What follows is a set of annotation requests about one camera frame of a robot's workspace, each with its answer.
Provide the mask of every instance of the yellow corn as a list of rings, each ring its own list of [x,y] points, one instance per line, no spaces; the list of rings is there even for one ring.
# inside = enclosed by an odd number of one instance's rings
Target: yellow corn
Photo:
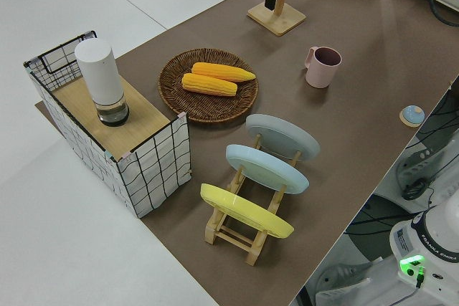
[[[197,75],[207,75],[209,77],[226,80],[228,82],[245,82],[255,79],[253,73],[242,68],[225,64],[211,64],[209,62],[195,62],[191,72]]]
[[[237,85],[233,82],[194,73],[185,73],[181,85],[188,91],[216,96],[231,97],[235,96],[237,91]]]

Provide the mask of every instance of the light blue plate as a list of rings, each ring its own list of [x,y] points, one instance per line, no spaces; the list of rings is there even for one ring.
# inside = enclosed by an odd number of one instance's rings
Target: light blue plate
[[[270,152],[293,159],[300,151],[299,160],[316,157],[321,147],[308,132],[274,116],[253,114],[247,117],[245,127],[252,137],[261,134],[260,145]]]
[[[279,191],[286,185],[286,193],[302,193],[309,187],[308,179],[285,161],[255,148],[243,145],[227,146],[228,163],[251,180]]]

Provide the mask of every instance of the grid pattern basket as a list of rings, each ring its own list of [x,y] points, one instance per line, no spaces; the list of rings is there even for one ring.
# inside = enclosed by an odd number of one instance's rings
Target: grid pattern basket
[[[52,119],[78,157],[137,217],[160,206],[191,178],[186,114],[132,148],[118,161],[91,136],[53,95],[53,90],[81,76],[75,48],[87,32],[24,63]]]

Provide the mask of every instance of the wooden base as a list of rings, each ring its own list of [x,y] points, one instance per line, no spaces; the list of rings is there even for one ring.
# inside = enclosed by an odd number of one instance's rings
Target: wooden base
[[[119,127],[108,127],[101,123],[82,77],[53,92],[78,122],[117,161],[170,122],[131,84],[123,78],[121,83],[129,107],[129,117],[126,123]]]
[[[252,7],[247,15],[276,36],[284,35],[306,19],[306,15],[288,4],[283,5],[280,15],[276,15],[274,11],[266,9],[265,3]]]

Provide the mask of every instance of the wicker basket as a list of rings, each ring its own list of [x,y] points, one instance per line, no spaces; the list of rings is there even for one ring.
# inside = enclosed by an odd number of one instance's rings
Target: wicker basket
[[[175,113],[186,112],[188,119],[195,122],[223,123],[241,116],[252,107],[258,94],[256,78],[237,83],[234,97],[204,95],[184,90],[181,79],[184,73],[191,72],[195,62],[227,64],[253,72],[237,55],[218,49],[193,49],[177,55],[163,68],[158,81],[159,94]]]

